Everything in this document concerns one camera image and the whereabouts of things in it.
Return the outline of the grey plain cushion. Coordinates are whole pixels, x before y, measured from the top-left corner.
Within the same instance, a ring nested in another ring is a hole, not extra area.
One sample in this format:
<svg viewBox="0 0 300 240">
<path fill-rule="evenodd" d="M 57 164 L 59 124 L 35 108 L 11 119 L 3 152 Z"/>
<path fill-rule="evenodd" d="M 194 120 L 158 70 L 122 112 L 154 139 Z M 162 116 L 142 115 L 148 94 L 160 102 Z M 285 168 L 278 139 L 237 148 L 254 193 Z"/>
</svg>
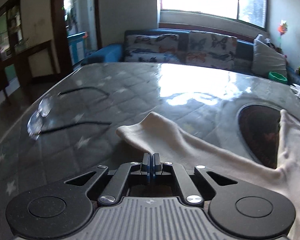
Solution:
<svg viewBox="0 0 300 240">
<path fill-rule="evenodd" d="M 251 71 L 262 77 L 268 77 L 269 72 L 287 77 L 285 57 L 268 46 L 262 34 L 258 34 L 254 39 Z"/>
</svg>

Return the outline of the right butterfly print pillow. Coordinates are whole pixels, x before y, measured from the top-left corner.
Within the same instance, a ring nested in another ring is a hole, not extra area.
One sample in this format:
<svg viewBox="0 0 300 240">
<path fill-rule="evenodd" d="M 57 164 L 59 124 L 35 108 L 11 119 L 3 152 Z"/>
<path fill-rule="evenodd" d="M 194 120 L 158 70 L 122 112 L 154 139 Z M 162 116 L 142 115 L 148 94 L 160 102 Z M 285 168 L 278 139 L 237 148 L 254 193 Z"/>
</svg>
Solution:
<svg viewBox="0 0 300 240">
<path fill-rule="evenodd" d="M 189 33 L 186 63 L 192 66 L 232 70 L 237 38 L 204 31 Z"/>
</svg>

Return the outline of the butterfly print pillow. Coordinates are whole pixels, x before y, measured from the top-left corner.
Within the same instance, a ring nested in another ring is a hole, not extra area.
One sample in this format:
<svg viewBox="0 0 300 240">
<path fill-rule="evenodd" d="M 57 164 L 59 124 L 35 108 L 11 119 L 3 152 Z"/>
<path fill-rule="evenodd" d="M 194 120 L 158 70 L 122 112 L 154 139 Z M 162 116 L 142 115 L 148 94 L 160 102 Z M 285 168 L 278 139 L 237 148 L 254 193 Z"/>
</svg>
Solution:
<svg viewBox="0 0 300 240">
<path fill-rule="evenodd" d="M 192 66 L 232 70 L 237 38 L 204 31 L 189 33 L 186 63 Z"/>
<path fill-rule="evenodd" d="M 178 58 L 179 36 L 128 35 L 125 45 L 125 62 L 181 63 Z"/>
</svg>

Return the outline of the green plastic bowl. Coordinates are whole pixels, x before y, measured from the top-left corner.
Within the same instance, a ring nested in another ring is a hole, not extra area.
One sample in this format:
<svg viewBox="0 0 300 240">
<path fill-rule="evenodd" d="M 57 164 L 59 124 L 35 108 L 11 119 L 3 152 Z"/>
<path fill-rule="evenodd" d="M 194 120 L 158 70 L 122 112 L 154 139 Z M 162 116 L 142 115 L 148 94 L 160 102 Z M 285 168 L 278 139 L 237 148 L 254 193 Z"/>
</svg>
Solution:
<svg viewBox="0 0 300 240">
<path fill-rule="evenodd" d="M 282 74 L 277 73 L 277 72 L 269 72 L 268 73 L 268 79 L 279 82 L 279 83 L 282 83 L 282 84 L 285 84 L 285 85 L 288 83 L 287 78 L 285 76 L 283 76 Z"/>
</svg>

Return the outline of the colourful pinwheel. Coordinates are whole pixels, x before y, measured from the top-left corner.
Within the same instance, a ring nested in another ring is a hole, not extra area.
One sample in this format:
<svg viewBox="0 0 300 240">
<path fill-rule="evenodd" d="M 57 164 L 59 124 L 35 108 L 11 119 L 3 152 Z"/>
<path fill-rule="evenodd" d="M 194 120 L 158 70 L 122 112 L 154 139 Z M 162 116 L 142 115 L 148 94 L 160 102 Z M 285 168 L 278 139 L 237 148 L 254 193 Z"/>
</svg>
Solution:
<svg viewBox="0 0 300 240">
<path fill-rule="evenodd" d="M 279 47 L 281 48 L 282 36 L 285 35 L 285 33 L 288 31 L 287 21 L 281 20 L 277 30 L 279 32 Z"/>
</svg>

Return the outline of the left butterfly print pillow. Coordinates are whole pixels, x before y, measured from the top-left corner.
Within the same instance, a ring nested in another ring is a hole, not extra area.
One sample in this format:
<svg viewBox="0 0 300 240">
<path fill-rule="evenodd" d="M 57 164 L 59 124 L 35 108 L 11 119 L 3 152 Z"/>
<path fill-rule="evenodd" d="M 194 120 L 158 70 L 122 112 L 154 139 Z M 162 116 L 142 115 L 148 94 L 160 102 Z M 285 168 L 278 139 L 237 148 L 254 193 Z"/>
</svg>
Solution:
<svg viewBox="0 0 300 240">
<path fill-rule="evenodd" d="M 125 62 L 181 63 L 178 58 L 179 36 L 128 35 L 125 45 Z"/>
</svg>

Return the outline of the blue sofa bench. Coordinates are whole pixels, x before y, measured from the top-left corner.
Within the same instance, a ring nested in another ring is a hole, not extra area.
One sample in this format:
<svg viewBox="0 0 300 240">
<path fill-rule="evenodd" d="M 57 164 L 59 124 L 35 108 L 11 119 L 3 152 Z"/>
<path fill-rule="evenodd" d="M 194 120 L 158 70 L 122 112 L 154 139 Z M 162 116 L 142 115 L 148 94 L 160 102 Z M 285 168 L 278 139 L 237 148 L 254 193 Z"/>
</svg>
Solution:
<svg viewBox="0 0 300 240">
<path fill-rule="evenodd" d="M 246 42 L 208 31 L 127 30 L 122 43 L 110 44 L 86 56 L 81 64 L 106 62 L 186 64 L 264 78 L 276 72 L 286 77 L 288 84 L 300 85 L 300 67 L 290 67 L 286 56 L 262 34 L 253 42 Z"/>
</svg>

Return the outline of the black-framed eyeglasses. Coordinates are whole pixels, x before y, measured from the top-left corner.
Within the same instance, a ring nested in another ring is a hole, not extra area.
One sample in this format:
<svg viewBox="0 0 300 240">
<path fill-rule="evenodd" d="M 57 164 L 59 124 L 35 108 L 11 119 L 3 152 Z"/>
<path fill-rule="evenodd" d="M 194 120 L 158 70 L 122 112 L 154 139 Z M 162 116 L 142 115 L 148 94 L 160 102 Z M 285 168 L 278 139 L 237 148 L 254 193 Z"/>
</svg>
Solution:
<svg viewBox="0 0 300 240">
<path fill-rule="evenodd" d="M 101 95 L 102 99 L 107 99 L 110 96 L 110 93 L 95 86 L 71 88 L 61 91 L 58 94 L 50 93 L 44 96 L 41 99 L 37 110 L 34 111 L 27 122 L 27 132 L 29 137 L 37 140 L 40 135 L 58 132 L 79 125 L 111 125 L 111 122 L 109 121 L 82 120 L 83 114 L 81 113 L 72 119 L 67 118 L 66 120 L 63 120 L 66 117 L 66 111 L 75 110 L 75 107 L 70 103 L 70 100 L 72 99 L 70 94 L 81 91 L 86 92 L 89 90 L 97 93 L 97 95 Z"/>
</svg>

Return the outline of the dark wooden cabinet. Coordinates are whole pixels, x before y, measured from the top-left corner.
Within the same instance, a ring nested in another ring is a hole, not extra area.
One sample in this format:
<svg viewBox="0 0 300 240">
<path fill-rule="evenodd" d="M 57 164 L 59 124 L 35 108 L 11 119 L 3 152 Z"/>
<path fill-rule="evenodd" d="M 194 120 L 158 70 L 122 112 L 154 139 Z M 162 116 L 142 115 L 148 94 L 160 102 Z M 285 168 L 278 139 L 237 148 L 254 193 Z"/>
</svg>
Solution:
<svg viewBox="0 0 300 240">
<path fill-rule="evenodd" d="M 24 90 L 60 77 L 50 0 L 0 0 L 0 70 L 9 66 Z"/>
</svg>

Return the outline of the cream long-sleeve sweater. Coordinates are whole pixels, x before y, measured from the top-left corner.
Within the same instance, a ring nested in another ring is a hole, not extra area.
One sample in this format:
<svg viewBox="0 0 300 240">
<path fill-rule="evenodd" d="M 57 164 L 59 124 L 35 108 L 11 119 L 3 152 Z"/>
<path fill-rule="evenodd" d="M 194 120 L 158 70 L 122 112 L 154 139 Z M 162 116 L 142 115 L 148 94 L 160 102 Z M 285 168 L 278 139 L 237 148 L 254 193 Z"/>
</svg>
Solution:
<svg viewBox="0 0 300 240">
<path fill-rule="evenodd" d="M 296 219 L 288 235 L 291 239 L 300 239 L 300 122 L 284 109 L 280 115 L 275 169 L 192 136 L 155 112 L 149 113 L 140 123 L 120 126 L 116 133 L 142 152 L 158 152 L 165 160 L 188 168 L 206 165 L 222 174 L 286 196 L 296 208 Z"/>
</svg>

